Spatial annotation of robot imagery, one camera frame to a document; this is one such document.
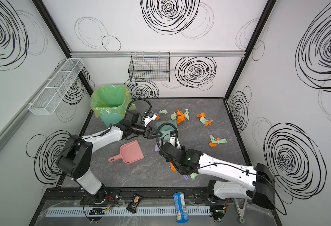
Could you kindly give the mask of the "pink plastic dustpan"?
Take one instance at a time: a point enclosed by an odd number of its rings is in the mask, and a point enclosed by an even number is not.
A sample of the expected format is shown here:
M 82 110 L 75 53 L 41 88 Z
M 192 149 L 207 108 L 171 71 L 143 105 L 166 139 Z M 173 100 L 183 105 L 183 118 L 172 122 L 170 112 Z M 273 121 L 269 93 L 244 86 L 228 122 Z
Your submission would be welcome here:
M 122 159 L 124 163 L 132 164 L 144 158 L 138 141 L 132 141 L 130 143 L 124 144 L 121 146 L 119 151 L 120 154 L 110 157 L 108 162 L 112 163 Z

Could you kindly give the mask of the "green hand brush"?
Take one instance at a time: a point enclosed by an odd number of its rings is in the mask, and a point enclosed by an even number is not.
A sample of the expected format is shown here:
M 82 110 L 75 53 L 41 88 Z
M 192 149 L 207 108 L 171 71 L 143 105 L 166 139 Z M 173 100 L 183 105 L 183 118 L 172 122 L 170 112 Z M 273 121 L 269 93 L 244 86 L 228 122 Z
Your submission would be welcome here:
M 176 133 L 175 133 L 175 129 L 177 128 L 177 123 L 176 123 L 176 120 L 170 120 L 170 121 L 158 121 L 155 123 L 155 128 L 158 129 L 159 126 L 161 126 L 162 124 L 164 123 L 170 123 L 172 124 L 172 126 L 170 125 L 165 125 L 163 127 L 161 127 L 161 129 L 159 130 L 159 132 L 162 134 L 162 136 L 159 136 L 160 139 L 163 138 L 163 141 L 164 142 L 170 142 L 170 139 L 172 137 L 175 137 L 176 136 Z

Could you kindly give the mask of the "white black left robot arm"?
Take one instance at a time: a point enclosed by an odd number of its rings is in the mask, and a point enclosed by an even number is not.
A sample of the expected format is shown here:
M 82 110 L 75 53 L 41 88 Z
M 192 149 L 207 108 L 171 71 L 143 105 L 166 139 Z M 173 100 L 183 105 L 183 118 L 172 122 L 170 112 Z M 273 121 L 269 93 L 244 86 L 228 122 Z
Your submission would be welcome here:
M 75 180 L 94 203 L 103 203 L 107 198 L 107 192 L 104 184 L 90 170 L 92 154 L 111 143 L 127 139 L 132 134 L 154 139 L 156 129 L 149 123 L 157 116 L 153 112 L 148 112 L 141 119 L 139 117 L 138 111 L 128 110 L 124 119 L 115 125 L 111 124 L 103 131 L 84 137 L 73 135 L 56 158 L 56 165 Z

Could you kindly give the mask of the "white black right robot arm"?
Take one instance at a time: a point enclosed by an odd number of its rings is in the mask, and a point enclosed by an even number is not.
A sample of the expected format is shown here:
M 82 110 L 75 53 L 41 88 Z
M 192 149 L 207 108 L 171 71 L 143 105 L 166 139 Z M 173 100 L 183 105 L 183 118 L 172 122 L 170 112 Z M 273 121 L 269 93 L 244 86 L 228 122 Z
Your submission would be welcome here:
M 159 153 L 184 176 L 193 173 L 219 178 L 210 182 L 210 196 L 239 198 L 269 210 L 276 208 L 275 180 L 264 164 L 243 166 L 216 159 L 201 151 L 176 148 L 171 143 L 157 144 Z

